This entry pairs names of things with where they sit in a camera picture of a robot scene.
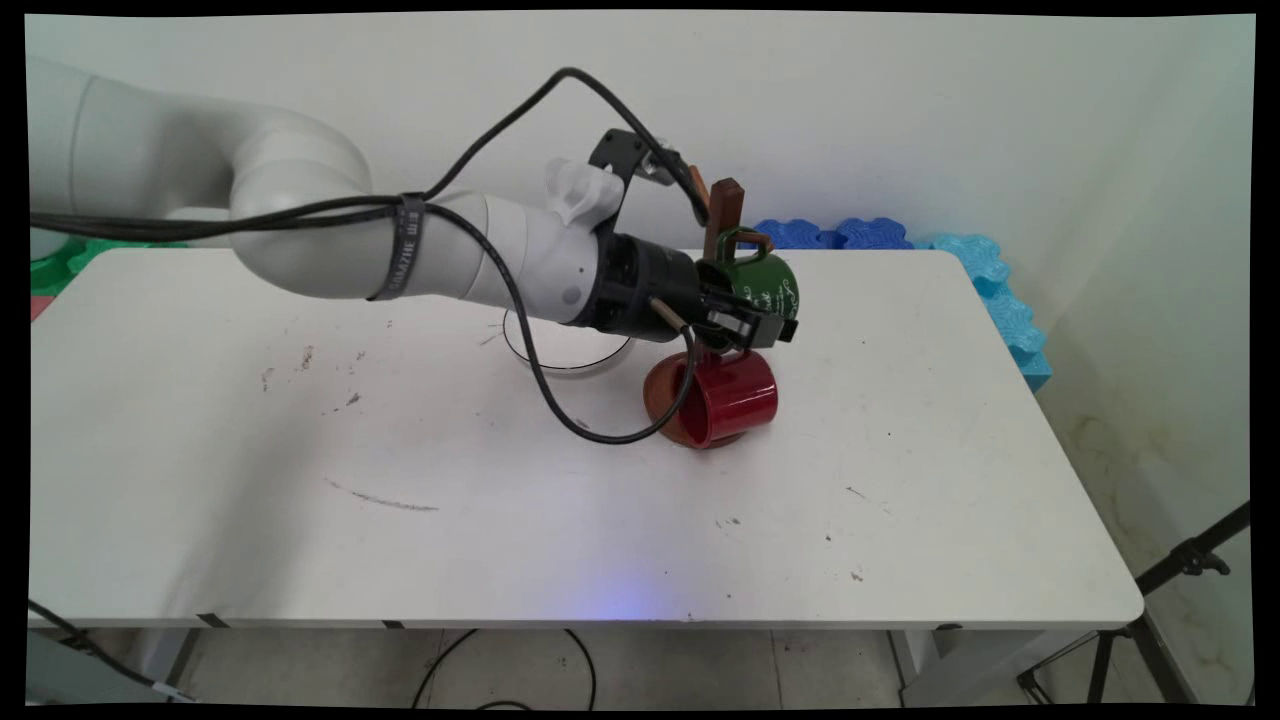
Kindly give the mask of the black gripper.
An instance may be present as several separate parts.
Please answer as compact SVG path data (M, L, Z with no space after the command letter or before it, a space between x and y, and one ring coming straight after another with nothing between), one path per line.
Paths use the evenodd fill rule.
M604 334L672 341L678 329L650 305L660 300L685 324L700 323L700 340L714 351L748 351L790 343L797 320L739 301L728 275L677 249L609 234L598 242L595 282L579 325Z

